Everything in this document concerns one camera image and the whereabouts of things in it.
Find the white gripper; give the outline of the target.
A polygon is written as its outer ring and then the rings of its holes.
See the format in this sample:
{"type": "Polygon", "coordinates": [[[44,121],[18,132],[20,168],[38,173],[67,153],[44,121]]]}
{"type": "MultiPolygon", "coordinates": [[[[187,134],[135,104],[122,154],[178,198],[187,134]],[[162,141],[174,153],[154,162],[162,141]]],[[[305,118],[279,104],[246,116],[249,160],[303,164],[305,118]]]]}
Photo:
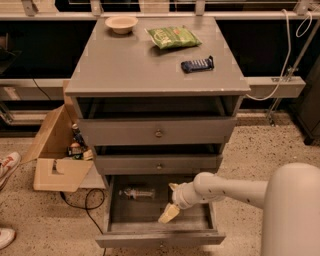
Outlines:
{"type": "Polygon", "coordinates": [[[159,223],[166,224],[178,216],[180,209],[185,210],[200,202],[200,194],[196,192],[192,182],[189,183],[169,183],[172,190],[173,204],[168,203],[164,212],[158,219],[159,223]]]}

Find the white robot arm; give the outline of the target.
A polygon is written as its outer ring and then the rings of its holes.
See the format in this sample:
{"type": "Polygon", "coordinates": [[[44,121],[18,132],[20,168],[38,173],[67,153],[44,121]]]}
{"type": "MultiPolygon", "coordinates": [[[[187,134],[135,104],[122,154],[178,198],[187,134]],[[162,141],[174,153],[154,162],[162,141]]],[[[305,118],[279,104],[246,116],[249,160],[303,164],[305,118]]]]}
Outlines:
{"type": "Polygon", "coordinates": [[[159,217],[228,197],[263,210],[261,256],[320,256],[320,169],[305,163],[278,168],[267,181],[222,178],[201,172],[189,183],[171,183],[172,201],[159,217]]]}

